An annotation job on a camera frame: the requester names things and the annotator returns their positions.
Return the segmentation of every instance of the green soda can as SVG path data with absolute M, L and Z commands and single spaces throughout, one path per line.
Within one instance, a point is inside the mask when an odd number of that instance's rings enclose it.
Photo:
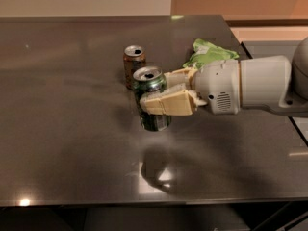
M 157 66 L 138 69 L 134 75 L 133 90 L 137 102 L 141 125 L 148 131 L 162 131 L 171 123 L 171 115 L 151 115 L 141 108 L 140 100 L 145 93 L 163 92 L 167 87 L 166 78 Z

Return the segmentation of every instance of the soda can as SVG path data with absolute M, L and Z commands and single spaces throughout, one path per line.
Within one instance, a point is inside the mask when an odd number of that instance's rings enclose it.
M 124 50 L 125 84 L 129 90 L 133 89 L 133 74 L 136 70 L 145 66 L 144 48 L 138 45 L 131 45 Z
M 163 92 L 167 87 L 165 75 L 157 66 L 138 69 L 134 75 L 133 90 L 137 102 L 141 125 L 148 131 L 162 131 L 171 123 L 171 115 L 151 115 L 141 108 L 140 100 L 145 93 Z

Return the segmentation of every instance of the table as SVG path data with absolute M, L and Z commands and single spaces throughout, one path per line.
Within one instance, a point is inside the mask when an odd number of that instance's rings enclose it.
M 170 71 L 198 38 L 248 58 L 221 16 L 0 19 L 0 206 L 306 199 L 287 117 L 199 109 L 141 128 L 124 48 Z

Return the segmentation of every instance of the ventilation grille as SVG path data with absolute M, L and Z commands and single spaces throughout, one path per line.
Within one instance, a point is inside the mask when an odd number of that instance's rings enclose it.
M 217 98 L 218 109 L 227 111 L 231 108 L 231 98 L 227 93 L 222 92 Z

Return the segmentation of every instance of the white robotic arm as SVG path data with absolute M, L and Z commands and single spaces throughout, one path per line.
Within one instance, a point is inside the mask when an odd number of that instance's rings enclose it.
M 283 116 L 308 116 L 308 38 L 296 49 L 293 64 L 284 56 L 222 60 L 165 76 L 167 89 L 140 101 L 150 114 L 187 116 L 206 105 L 214 115 L 261 109 Z

